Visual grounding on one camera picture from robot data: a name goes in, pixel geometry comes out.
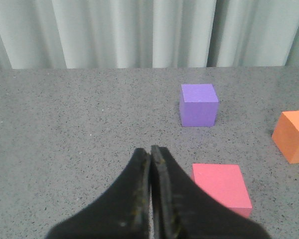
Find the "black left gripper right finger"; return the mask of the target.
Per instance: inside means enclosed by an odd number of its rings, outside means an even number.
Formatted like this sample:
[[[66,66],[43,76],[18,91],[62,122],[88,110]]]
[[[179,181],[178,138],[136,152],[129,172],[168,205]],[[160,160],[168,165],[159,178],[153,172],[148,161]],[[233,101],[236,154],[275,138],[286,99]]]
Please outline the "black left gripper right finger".
[[[151,147],[156,239],[268,239],[258,223],[218,203],[183,171],[166,147]]]

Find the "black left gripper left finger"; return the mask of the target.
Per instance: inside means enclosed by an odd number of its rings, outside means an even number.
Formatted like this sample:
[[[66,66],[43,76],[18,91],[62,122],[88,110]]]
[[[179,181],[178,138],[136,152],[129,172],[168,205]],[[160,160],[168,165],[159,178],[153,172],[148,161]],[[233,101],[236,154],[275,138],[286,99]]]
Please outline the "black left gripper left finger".
[[[48,239],[149,238],[150,156],[135,149],[114,183],[93,203],[55,225]]]

